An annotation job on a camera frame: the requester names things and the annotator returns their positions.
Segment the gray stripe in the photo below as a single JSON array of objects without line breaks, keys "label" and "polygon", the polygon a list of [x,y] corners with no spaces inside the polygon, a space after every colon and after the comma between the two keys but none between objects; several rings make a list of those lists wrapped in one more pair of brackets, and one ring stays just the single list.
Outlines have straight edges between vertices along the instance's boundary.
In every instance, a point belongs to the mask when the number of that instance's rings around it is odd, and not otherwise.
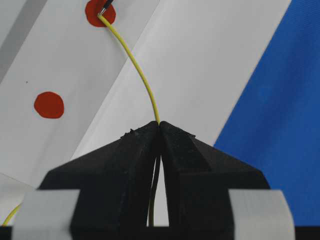
[{"label": "gray stripe", "polygon": [[0,47],[0,83],[48,0],[27,0]]}]

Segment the blue fabric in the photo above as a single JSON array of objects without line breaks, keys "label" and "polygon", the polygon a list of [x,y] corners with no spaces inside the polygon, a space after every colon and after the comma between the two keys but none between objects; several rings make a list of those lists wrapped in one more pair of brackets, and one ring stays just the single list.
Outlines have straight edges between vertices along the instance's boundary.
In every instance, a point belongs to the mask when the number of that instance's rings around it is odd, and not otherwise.
[{"label": "blue fabric", "polygon": [[215,145],[320,225],[320,0],[292,0]]}]

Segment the white surface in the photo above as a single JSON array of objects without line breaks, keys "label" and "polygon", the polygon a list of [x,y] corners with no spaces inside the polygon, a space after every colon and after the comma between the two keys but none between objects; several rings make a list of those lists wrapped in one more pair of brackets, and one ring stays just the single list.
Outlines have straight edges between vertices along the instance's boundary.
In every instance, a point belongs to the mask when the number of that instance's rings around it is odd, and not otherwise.
[{"label": "white surface", "polygon": [[[106,28],[88,23],[87,2],[48,0],[0,84],[0,172],[34,187],[48,170],[71,160],[127,59]],[[114,25],[129,47],[158,3],[114,3]],[[64,100],[60,119],[35,111],[37,95],[46,91]]]},{"label": "white surface", "polygon": [[295,240],[294,221],[280,190],[229,190],[235,240]]},{"label": "white surface", "polygon": [[0,225],[9,213],[22,202],[25,193],[33,191],[33,188],[22,182],[0,174]]},{"label": "white surface", "polygon": [[13,240],[72,240],[69,226],[79,190],[27,193],[16,216]]},{"label": "white surface", "polygon": [[[162,0],[134,51],[160,119],[213,145],[289,3]],[[73,158],[153,120],[145,87],[127,61]],[[158,188],[154,223],[168,225],[163,178]]]}]

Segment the red dot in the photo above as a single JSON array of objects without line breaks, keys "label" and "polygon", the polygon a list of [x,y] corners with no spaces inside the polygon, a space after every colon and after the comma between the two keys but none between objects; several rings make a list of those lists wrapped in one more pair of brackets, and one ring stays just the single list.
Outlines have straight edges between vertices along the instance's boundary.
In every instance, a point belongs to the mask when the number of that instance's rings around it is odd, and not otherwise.
[{"label": "red dot", "polygon": [[36,97],[34,109],[46,119],[58,119],[65,112],[64,101],[58,94],[51,91],[43,92]]},{"label": "red dot", "polygon": [[[89,23],[95,27],[106,27],[103,22],[97,17],[107,0],[91,0],[85,6],[85,15]],[[116,19],[116,11],[112,4],[105,11],[103,16],[108,20],[110,24],[113,24]]]}]

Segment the white tape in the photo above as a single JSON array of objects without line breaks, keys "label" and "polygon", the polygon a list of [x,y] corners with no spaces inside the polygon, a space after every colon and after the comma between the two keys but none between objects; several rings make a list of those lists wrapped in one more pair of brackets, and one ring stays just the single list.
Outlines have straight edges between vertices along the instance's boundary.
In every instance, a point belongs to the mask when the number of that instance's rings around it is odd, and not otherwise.
[{"label": "white tape", "polygon": [[295,240],[295,227],[280,190],[230,189],[235,240]]},{"label": "white tape", "polygon": [[79,190],[27,193],[13,226],[13,240],[72,240],[69,226]]}]

